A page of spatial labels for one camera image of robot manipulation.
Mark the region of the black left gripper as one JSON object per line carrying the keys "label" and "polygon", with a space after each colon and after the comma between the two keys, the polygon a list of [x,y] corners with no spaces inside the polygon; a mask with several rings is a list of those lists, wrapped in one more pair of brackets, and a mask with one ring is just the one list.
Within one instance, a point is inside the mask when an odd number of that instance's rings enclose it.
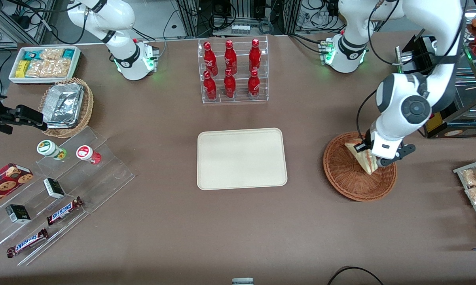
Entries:
{"label": "black left gripper", "polygon": [[374,137],[372,136],[371,132],[367,132],[364,139],[361,142],[358,142],[354,146],[354,150],[357,153],[364,152],[366,150],[370,150],[370,146],[374,145]]}

